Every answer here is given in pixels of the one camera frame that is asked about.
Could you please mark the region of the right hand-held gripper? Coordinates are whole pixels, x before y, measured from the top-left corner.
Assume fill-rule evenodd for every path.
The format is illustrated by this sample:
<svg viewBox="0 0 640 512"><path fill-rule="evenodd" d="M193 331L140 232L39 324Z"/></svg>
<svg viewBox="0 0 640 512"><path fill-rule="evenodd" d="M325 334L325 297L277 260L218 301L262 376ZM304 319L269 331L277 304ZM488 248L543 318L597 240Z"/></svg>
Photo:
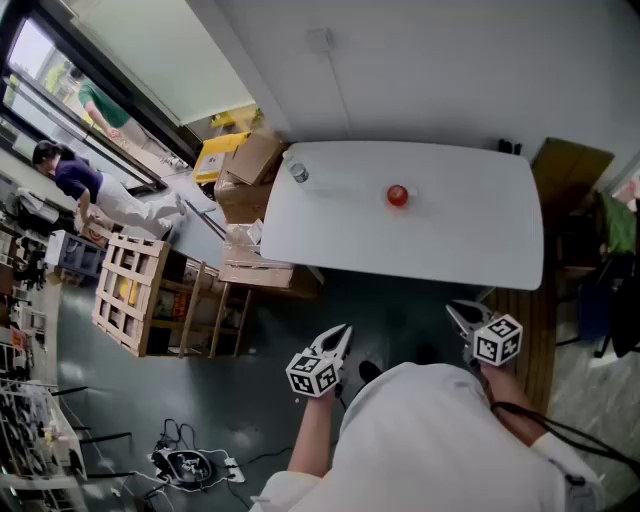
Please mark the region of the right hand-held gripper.
<svg viewBox="0 0 640 512"><path fill-rule="evenodd" d="M445 309L457 334L465 344L470 344L472 361L501 367L519 354L523 326L510 315L490 321L494 312L469 300L452 300ZM488 324L472 330L471 323Z"/></svg>

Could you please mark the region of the clear round plate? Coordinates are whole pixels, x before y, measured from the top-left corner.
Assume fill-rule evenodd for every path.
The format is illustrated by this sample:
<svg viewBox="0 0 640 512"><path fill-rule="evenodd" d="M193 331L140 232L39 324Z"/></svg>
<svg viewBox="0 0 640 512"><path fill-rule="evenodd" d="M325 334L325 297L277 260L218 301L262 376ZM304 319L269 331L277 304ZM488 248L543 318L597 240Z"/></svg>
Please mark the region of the clear round plate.
<svg viewBox="0 0 640 512"><path fill-rule="evenodd" d="M386 192L387 192L387 189L392 185L402 185L408 190L409 201L406 206L402 208L397 208L390 205L387 202ZM380 190L380 201L381 201L381 204L384 206L384 208L390 213L397 214L397 215L408 215L410 213L413 213L418 207L418 204L419 204L418 191L415 187L410 186L408 184L400 184L400 183L385 184Z"/></svg>

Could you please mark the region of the person's left forearm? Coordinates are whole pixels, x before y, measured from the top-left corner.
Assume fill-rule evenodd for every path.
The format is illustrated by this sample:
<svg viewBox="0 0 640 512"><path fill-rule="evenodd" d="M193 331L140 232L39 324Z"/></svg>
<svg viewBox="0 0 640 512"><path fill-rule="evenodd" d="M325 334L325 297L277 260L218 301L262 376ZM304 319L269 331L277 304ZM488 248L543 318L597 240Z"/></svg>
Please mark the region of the person's left forearm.
<svg viewBox="0 0 640 512"><path fill-rule="evenodd" d="M335 393L310 398L287 467L289 472L323 478L330 469L331 424Z"/></svg>

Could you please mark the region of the person's right forearm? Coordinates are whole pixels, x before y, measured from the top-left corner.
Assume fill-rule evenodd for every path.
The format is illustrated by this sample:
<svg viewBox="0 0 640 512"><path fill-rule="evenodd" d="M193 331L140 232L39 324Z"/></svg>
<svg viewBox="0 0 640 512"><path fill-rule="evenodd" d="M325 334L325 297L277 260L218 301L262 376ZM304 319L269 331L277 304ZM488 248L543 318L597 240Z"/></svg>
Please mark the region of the person's right forearm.
<svg viewBox="0 0 640 512"><path fill-rule="evenodd" d="M480 369L488 384L492 412L509 432L531 447L546 429L516 376L507 368L486 363L481 363Z"/></svg>

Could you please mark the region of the taped cardboard box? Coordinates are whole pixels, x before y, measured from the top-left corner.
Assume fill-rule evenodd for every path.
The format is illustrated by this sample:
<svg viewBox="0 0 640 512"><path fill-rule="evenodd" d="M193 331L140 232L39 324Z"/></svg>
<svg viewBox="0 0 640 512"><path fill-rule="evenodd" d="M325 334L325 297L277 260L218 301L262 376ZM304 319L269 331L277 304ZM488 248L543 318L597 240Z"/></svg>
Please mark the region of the taped cardboard box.
<svg viewBox="0 0 640 512"><path fill-rule="evenodd" d="M287 289L294 266L261 255L263 223L229 224L222 250L219 279L247 286Z"/></svg>

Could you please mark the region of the person's white shirt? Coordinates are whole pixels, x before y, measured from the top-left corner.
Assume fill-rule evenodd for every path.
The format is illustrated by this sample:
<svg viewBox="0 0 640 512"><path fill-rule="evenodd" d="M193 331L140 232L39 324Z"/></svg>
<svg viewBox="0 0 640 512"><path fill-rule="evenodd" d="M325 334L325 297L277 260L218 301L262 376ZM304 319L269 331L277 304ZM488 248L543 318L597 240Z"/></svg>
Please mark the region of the person's white shirt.
<svg viewBox="0 0 640 512"><path fill-rule="evenodd" d="M599 477L546 431L531 447L491 410L488 384L403 363L366 384L331 432L329 472L277 472L250 512L601 512Z"/></svg>

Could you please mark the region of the black office chair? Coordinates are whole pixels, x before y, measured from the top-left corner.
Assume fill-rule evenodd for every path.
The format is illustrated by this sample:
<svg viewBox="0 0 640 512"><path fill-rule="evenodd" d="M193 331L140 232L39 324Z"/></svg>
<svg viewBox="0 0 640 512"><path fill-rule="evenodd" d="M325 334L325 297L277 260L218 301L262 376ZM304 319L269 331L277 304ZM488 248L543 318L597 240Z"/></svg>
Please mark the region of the black office chair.
<svg viewBox="0 0 640 512"><path fill-rule="evenodd" d="M634 255L630 273L613 290L609 325L602 348L594 352L596 359L604 357L609 344L618 359L640 353L640 250Z"/></svg>

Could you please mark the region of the brown cardboard box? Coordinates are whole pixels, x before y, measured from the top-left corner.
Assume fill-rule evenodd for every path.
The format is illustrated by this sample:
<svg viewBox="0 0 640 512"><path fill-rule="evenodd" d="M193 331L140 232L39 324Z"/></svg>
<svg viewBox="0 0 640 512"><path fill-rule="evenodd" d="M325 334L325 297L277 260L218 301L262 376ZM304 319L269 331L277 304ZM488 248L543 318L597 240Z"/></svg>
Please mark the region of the brown cardboard box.
<svg viewBox="0 0 640 512"><path fill-rule="evenodd" d="M273 184L248 185L222 171L214 186L214 197L228 224L252 224L263 220Z"/></svg>

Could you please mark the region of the clear plastic water bottle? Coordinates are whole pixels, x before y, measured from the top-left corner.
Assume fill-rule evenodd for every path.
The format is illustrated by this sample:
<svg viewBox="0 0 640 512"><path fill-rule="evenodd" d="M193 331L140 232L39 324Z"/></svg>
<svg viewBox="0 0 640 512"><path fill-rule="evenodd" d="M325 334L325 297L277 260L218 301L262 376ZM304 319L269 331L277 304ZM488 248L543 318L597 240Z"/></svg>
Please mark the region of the clear plastic water bottle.
<svg viewBox="0 0 640 512"><path fill-rule="evenodd" d="M291 150L283 152L283 164L297 183L302 184L309 179L307 168Z"/></svg>

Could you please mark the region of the green cloth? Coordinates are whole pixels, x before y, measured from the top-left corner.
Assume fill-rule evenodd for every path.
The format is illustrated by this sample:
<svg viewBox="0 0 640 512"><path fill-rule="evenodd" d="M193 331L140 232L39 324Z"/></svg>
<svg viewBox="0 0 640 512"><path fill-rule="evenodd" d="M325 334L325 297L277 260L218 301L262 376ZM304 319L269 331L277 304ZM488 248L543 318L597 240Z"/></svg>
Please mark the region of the green cloth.
<svg viewBox="0 0 640 512"><path fill-rule="evenodd" d="M634 254L636 252L636 217L635 214L617 199L599 195L604 225L606 244L611 254Z"/></svg>

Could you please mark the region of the brown wooden board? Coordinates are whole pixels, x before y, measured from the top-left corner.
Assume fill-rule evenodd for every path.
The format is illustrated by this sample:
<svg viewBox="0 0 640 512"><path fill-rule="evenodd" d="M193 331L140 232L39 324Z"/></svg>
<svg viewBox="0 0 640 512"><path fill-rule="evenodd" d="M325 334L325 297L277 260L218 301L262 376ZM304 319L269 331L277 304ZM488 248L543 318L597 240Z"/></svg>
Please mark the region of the brown wooden board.
<svg viewBox="0 0 640 512"><path fill-rule="evenodd" d="M573 211L613 159L609 151L547 138L532 166L543 216L562 217Z"/></svg>

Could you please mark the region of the open cardboard box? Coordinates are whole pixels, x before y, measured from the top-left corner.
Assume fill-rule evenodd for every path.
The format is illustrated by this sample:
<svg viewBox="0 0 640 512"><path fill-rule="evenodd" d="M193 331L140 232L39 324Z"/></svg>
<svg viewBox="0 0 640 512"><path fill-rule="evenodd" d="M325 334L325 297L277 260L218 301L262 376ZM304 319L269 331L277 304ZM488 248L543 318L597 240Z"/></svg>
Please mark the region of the open cardboard box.
<svg viewBox="0 0 640 512"><path fill-rule="evenodd" d="M246 185L258 185L284 150L281 141L251 133L225 156L223 169Z"/></svg>

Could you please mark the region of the grey storage crate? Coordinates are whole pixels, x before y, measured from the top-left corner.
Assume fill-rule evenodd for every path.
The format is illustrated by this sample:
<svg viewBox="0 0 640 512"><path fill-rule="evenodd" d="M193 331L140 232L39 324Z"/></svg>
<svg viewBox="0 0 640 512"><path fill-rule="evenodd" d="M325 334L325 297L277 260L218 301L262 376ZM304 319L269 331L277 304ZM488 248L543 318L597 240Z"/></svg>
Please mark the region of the grey storage crate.
<svg viewBox="0 0 640 512"><path fill-rule="evenodd" d="M64 230L51 233L44 256L47 265L98 279L106 250Z"/></svg>

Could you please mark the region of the long-handled mop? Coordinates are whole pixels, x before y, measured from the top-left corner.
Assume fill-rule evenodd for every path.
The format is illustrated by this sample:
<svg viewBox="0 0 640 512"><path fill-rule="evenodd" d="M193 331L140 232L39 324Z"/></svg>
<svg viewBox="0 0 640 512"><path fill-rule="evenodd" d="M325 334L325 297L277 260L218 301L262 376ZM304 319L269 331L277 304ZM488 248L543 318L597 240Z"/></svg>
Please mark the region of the long-handled mop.
<svg viewBox="0 0 640 512"><path fill-rule="evenodd" d="M200 218L221 240L226 239L226 230L208 216L206 212L199 211L191 202L184 200L188 208Z"/></svg>

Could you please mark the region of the white wall junction box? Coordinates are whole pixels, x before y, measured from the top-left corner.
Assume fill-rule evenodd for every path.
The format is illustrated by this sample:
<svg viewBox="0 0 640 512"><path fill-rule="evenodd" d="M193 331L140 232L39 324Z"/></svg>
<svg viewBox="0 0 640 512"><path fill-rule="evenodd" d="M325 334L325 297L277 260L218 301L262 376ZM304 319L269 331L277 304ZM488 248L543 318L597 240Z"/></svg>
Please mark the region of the white wall junction box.
<svg viewBox="0 0 640 512"><path fill-rule="evenodd" d="M316 54L329 53L333 48L332 34L327 28L308 30L306 40L310 50Z"/></svg>

